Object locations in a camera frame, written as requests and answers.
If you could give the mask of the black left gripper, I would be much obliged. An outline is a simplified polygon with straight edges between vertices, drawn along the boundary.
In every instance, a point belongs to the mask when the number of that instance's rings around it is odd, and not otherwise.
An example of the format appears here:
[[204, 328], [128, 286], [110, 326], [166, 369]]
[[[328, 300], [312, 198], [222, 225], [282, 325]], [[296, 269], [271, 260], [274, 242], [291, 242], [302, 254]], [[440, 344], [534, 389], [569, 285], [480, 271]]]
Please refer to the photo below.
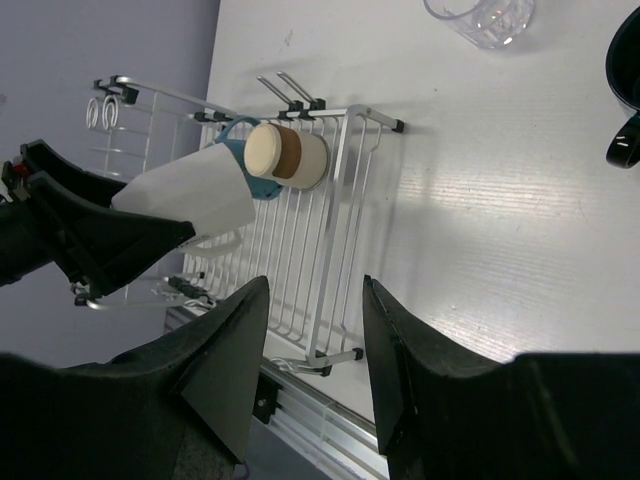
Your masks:
[[[195, 236], [188, 221], [115, 210], [126, 183], [83, 170], [45, 141], [20, 146], [21, 162], [5, 162], [1, 204], [1, 284], [54, 262], [72, 283], [100, 298], [131, 283]], [[29, 196], [17, 191], [29, 179]]]

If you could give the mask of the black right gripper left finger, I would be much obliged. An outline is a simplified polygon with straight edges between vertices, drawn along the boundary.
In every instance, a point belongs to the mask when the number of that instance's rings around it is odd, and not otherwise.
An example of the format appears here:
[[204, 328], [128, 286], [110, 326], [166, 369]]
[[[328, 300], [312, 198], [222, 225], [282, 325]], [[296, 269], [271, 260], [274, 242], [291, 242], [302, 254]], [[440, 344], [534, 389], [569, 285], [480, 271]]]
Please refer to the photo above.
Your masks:
[[259, 276], [106, 363], [1, 357], [5, 479], [229, 479], [243, 462], [268, 323]]

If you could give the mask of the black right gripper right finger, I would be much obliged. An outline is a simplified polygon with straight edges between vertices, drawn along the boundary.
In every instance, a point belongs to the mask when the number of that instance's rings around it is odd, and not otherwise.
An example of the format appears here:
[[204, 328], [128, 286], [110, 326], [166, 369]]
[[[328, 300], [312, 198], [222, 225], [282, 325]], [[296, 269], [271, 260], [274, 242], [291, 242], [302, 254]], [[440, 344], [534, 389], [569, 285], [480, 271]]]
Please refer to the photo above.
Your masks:
[[635, 479], [639, 357], [456, 343], [363, 282], [379, 452], [394, 479]]

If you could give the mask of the white ceramic mug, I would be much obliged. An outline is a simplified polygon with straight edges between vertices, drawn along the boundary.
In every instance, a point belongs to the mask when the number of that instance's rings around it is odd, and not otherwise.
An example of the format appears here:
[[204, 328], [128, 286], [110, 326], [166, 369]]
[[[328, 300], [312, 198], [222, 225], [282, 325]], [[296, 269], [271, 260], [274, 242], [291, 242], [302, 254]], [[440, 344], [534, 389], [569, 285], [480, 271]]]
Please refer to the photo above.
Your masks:
[[232, 151], [214, 144], [131, 180], [111, 200], [123, 212], [192, 224], [195, 235], [179, 250], [215, 258], [234, 252], [240, 229], [256, 211], [245, 176]]

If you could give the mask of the cream tumbler with brown band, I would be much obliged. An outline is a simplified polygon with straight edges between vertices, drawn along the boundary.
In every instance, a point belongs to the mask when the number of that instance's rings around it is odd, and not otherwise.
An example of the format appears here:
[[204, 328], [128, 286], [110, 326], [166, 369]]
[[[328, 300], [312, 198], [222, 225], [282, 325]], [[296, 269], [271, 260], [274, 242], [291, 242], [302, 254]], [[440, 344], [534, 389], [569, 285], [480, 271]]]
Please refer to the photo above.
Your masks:
[[248, 138], [255, 148], [254, 163], [284, 187], [311, 190], [329, 170], [329, 147], [320, 135], [263, 123]]

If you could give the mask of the dark green mug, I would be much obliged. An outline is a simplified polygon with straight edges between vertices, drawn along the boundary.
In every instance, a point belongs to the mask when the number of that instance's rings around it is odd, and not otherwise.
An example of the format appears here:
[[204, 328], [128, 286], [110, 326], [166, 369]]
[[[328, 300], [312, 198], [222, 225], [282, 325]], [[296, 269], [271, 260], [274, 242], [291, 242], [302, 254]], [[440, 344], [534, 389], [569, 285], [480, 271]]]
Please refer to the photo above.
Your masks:
[[631, 116], [611, 141], [606, 161], [621, 169], [639, 163], [639, 8], [616, 31], [605, 60], [606, 79]]

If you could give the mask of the blue floral mug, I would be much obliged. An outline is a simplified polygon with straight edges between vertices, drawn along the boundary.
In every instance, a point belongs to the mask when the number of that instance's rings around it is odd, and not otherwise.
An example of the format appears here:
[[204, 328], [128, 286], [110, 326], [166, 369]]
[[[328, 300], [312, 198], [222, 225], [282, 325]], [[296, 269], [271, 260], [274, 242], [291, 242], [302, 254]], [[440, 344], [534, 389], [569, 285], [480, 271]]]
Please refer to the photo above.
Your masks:
[[256, 157], [255, 148], [250, 144], [249, 138], [231, 139], [229, 137], [235, 127], [241, 123], [249, 124], [253, 128], [261, 125], [261, 121], [254, 117], [240, 116], [234, 118], [215, 137], [214, 143], [216, 145], [224, 145], [230, 150], [244, 175], [253, 199], [260, 201], [275, 200], [282, 192], [283, 186], [274, 180], [270, 173], [264, 173], [259, 164], [254, 163], [254, 158]]

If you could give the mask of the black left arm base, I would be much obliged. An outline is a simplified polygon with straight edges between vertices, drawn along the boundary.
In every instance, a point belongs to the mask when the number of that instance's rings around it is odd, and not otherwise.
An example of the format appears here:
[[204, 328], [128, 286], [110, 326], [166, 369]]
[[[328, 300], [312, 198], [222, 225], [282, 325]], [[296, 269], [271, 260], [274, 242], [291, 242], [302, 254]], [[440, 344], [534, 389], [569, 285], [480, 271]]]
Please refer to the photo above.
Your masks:
[[258, 378], [253, 416], [262, 424], [267, 425], [278, 408], [278, 393], [281, 385], [261, 373]]

